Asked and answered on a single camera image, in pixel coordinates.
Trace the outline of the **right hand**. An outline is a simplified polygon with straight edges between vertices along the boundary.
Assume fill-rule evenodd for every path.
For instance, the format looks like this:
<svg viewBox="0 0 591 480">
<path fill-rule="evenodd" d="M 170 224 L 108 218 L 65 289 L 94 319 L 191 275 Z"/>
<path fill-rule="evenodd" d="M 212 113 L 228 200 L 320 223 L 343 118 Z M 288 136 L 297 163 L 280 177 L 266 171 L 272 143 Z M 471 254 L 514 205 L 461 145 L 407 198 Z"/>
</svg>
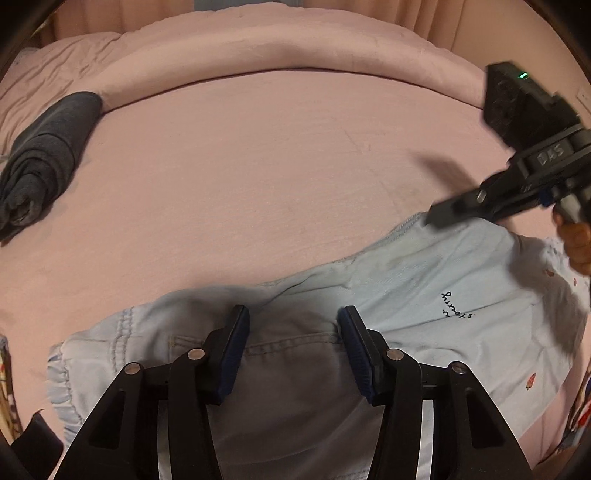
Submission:
<svg viewBox="0 0 591 480">
<path fill-rule="evenodd" d="M 589 277 L 591 274 L 590 226 L 586 223 L 567 223 L 557 211 L 553 212 L 553 220 L 571 268 Z"/>
</svg>

